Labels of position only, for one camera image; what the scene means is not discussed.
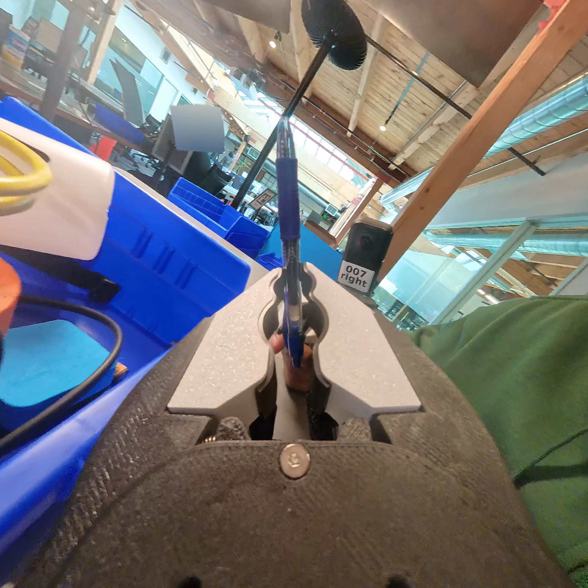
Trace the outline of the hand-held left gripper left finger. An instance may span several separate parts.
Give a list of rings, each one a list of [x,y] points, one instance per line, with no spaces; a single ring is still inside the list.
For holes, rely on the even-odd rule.
[[[237,417],[253,439],[277,438],[283,358],[269,339],[278,329],[281,273],[270,271],[212,317],[168,401],[169,413],[216,423]]]

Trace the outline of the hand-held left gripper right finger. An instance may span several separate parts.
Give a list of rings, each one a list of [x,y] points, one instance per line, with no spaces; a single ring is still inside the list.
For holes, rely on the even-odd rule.
[[[333,440],[350,419],[422,409],[375,313],[311,263],[304,264],[304,327],[316,335],[307,396],[311,438]]]

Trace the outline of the blue pen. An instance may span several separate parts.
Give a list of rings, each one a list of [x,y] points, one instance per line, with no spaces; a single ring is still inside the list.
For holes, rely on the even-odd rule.
[[[281,117],[277,124],[275,166],[284,280],[282,333],[292,365],[298,369],[302,364],[305,346],[300,278],[298,159],[287,116]]]

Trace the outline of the blue plastic bin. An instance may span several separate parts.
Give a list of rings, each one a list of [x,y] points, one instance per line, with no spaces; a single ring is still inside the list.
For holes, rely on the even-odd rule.
[[[168,200],[252,259],[269,238],[267,229],[184,178],[175,183]]]
[[[167,349],[254,281],[253,260],[119,173],[108,214],[98,256],[79,262],[120,285],[108,303],[49,275],[24,254],[1,251],[26,295],[111,317],[123,333],[118,360],[128,368],[68,406],[41,436],[1,458],[1,586],[15,583],[48,541],[112,411]]]

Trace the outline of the person's right forearm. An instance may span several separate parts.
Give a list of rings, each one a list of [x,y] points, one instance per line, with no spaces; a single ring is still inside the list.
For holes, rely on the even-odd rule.
[[[587,295],[511,299],[408,335],[476,410],[546,544],[587,587]]]

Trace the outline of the person's right hand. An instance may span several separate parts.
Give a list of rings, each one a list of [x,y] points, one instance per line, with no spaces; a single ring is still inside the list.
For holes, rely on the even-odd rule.
[[[308,393],[311,389],[315,375],[312,347],[305,344],[300,367],[295,367],[288,354],[288,351],[285,348],[283,334],[274,333],[271,335],[269,344],[272,347],[275,355],[282,357],[283,373],[285,376],[286,385],[292,390],[301,393]]]

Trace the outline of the wooden beam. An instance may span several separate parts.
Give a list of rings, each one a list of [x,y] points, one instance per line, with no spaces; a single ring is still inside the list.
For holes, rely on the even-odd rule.
[[[504,74],[392,223],[382,280],[456,192],[570,49],[587,33],[587,1],[566,1]]]

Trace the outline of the light blue sponge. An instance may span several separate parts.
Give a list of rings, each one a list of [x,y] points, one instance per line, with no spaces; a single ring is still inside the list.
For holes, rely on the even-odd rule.
[[[1,408],[43,410],[92,375],[109,356],[67,320],[10,328],[1,364]]]

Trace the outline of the black floor lamp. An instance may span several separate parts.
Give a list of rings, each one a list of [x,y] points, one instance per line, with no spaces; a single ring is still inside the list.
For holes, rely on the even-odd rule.
[[[299,10],[305,32],[318,49],[305,71],[298,88],[291,97],[253,167],[233,199],[231,206],[239,209],[253,181],[261,171],[270,152],[286,136],[283,130],[310,88],[326,58],[341,70],[356,70],[367,55],[367,40],[359,19],[346,1],[302,1]]]

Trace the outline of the white plastic bottle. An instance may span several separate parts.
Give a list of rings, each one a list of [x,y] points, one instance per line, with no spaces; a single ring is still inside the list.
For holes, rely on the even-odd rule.
[[[25,211],[1,215],[1,245],[83,261],[104,239],[114,168],[100,158],[1,119],[1,130],[48,157],[52,182]]]

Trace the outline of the orange tape roll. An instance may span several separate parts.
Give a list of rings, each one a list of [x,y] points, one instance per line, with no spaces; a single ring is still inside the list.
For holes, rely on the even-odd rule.
[[[1,335],[11,327],[21,295],[21,280],[16,270],[1,258]]]

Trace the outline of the spiral metal duct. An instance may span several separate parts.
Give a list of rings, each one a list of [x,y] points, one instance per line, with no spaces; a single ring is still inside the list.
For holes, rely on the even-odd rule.
[[[531,168],[511,150],[535,165],[540,176],[553,162],[587,152],[587,71],[541,97],[519,115],[460,185],[476,187]]]

